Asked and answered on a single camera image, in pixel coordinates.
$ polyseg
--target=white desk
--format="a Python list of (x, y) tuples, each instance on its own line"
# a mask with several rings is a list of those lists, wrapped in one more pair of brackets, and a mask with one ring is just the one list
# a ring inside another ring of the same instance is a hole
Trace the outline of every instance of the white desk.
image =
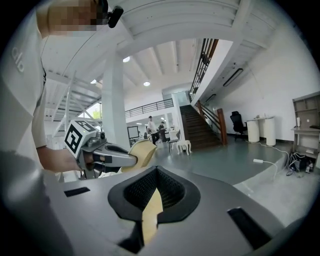
[(268, 146), (276, 145), (276, 127), (274, 116), (259, 117), (246, 121), (249, 142), (260, 141), (259, 120), (264, 120), (263, 128), (264, 135), (266, 137), (266, 144)]

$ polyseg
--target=gray floor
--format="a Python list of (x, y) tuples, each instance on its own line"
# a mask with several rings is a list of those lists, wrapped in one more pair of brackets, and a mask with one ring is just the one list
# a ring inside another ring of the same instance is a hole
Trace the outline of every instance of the gray floor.
[[(290, 149), (290, 145), (285, 143), (278, 143), (276, 147), (283, 151)], [(196, 150), (189, 156), (186, 153), (178, 155), (175, 147), (169, 153), (168, 144), (160, 144), (150, 165), (174, 167), (235, 185), (270, 166), (269, 163), (254, 163), (254, 159), (275, 163), (284, 154), (276, 149), (250, 144), (241, 139), (235, 142), (233, 137), (229, 137), (228, 146)]]
[[(291, 149), (288, 143), (277, 143), (282, 151)], [(224, 181), (272, 212), (286, 227), (308, 214), (320, 185), (320, 176), (314, 173), (296, 173), (286, 176), (287, 154), (271, 147), (228, 138), (228, 146), (197, 150), (189, 156), (169, 153), (168, 145), (160, 144), (150, 165), (173, 167), (187, 172)], [(253, 159), (275, 163), (254, 163)]]

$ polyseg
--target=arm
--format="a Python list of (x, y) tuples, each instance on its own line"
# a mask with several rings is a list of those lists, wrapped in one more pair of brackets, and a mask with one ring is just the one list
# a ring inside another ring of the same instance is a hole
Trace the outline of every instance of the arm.
[(55, 173), (73, 170), (82, 171), (78, 166), (76, 159), (68, 149), (53, 150), (46, 146), (42, 146), (38, 147), (36, 151), (38, 153), (41, 165), (46, 170), (50, 170)]

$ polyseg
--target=wooden stairs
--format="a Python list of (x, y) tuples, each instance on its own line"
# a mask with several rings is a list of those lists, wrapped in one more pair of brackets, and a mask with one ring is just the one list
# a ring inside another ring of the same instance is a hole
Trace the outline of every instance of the wooden stairs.
[(191, 150), (222, 145), (208, 123), (191, 105), (181, 106), (180, 111), (185, 139), (191, 142)]

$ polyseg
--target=concrete floor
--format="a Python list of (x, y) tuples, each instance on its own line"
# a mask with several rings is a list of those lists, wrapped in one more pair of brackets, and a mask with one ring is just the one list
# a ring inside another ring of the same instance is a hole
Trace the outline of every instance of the concrete floor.
[[(291, 148), (286, 143), (278, 143), (276, 147), (283, 151), (289, 151)], [(189, 156), (186, 153), (178, 155), (175, 147), (169, 153), (168, 144), (161, 143), (150, 165), (173, 167), (235, 185), (259, 174), (270, 166), (269, 163), (255, 163), (254, 159), (275, 163), (284, 154), (271, 147), (250, 144), (241, 139), (237, 139), (235, 142), (233, 137), (229, 137), (228, 146), (221, 145), (197, 150)]]
[[(318, 194), (319, 175), (286, 176), (287, 170), (283, 168), (287, 163), (286, 153), (241, 139), (234, 142), (233, 137), (228, 138), (228, 143), (228, 146), (197, 150), (189, 156), (178, 155), (175, 148), (169, 153), (168, 145), (160, 144), (150, 165), (173, 167), (231, 184), (267, 208), (285, 227), (308, 213)], [(288, 143), (277, 143), (275, 147), (287, 152), (291, 149)], [(275, 163), (278, 171), (274, 180), (276, 167), (254, 163), (253, 159)]]

